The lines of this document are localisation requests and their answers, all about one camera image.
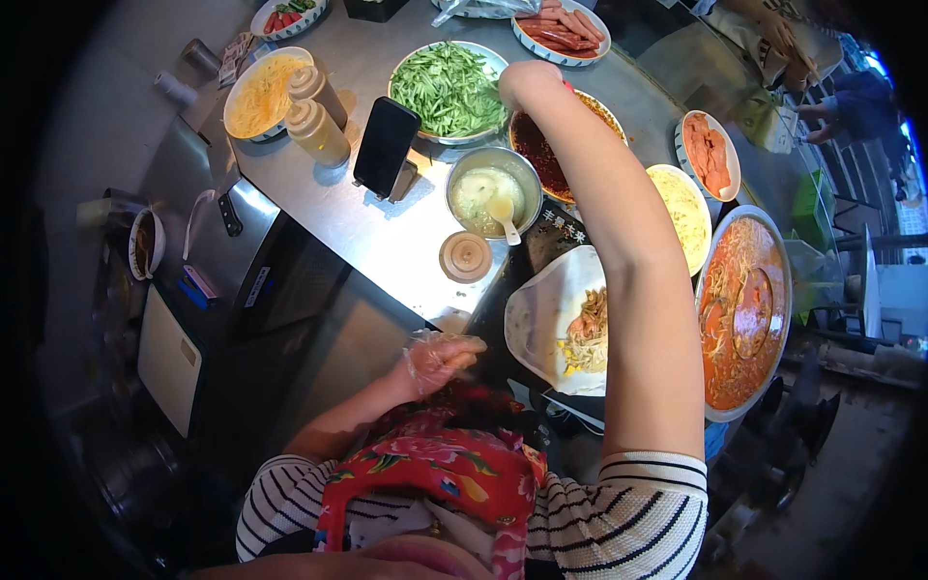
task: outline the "plastic lid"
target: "plastic lid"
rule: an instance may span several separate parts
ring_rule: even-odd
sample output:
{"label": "plastic lid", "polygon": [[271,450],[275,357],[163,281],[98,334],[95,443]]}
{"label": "plastic lid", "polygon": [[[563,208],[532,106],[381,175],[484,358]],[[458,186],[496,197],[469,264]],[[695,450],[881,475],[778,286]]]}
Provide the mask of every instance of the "plastic lid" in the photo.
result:
{"label": "plastic lid", "polygon": [[314,100],[297,101],[284,115],[284,125],[290,136],[307,136],[322,124],[326,110]]}
{"label": "plastic lid", "polygon": [[313,98],[326,83],[326,75],[313,65],[297,69],[287,81],[287,91],[293,98]]}
{"label": "plastic lid", "polygon": [[490,271],[493,252],[486,239],[471,232],[457,232],[442,244],[438,261],[446,276],[461,284],[469,284]]}

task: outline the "cutting board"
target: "cutting board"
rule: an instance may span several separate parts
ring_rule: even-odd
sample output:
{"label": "cutting board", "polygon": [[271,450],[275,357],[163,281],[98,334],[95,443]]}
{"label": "cutting board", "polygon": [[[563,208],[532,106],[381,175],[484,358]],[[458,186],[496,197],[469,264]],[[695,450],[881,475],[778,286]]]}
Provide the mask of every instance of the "cutting board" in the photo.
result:
{"label": "cutting board", "polygon": [[185,439],[203,358],[154,284],[148,287],[138,347],[138,377]]}

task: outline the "green basket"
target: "green basket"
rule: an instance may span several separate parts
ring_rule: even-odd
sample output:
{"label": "green basket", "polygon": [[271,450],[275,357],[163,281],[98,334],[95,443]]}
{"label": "green basket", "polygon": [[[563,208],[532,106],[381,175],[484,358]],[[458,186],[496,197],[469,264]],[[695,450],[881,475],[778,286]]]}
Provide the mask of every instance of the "green basket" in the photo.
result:
{"label": "green basket", "polygon": [[834,218],[834,193],[822,170],[805,175],[793,200],[793,228],[799,239],[818,251],[831,246],[831,220]]}

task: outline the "sauce bottle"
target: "sauce bottle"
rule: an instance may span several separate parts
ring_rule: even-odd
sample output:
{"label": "sauce bottle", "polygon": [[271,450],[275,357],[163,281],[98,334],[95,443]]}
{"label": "sauce bottle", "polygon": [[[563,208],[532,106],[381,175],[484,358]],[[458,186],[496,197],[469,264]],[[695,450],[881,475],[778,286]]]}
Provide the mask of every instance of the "sauce bottle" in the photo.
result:
{"label": "sauce bottle", "polygon": [[290,138],[322,165],[341,165],[351,157],[348,139],[322,105],[312,99],[290,105],[284,124]]}
{"label": "sauce bottle", "polygon": [[345,112],[339,96],[335,94],[326,73],[317,67],[310,64],[295,71],[287,81],[287,92],[294,103],[312,98],[325,107],[339,129],[344,129],[348,123],[348,113]]}

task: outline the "spoon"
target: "spoon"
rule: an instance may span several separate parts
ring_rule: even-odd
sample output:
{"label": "spoon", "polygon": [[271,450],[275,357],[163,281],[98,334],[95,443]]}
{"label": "spoon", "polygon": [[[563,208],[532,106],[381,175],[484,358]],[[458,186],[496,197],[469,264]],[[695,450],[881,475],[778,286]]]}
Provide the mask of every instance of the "spoon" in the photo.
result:
{"label": "spoon", "polygon": [[502,224],[503,229],[506,230],[506,242],[510,246],[518,246],[522,243],[522,238],[519,236],[519,232],[516,231],[516,226],[512,223],[513,211],[512,200],[500,197],[497,194],[494,194],[486,202],[486,212],[490,214],[490,217]]}

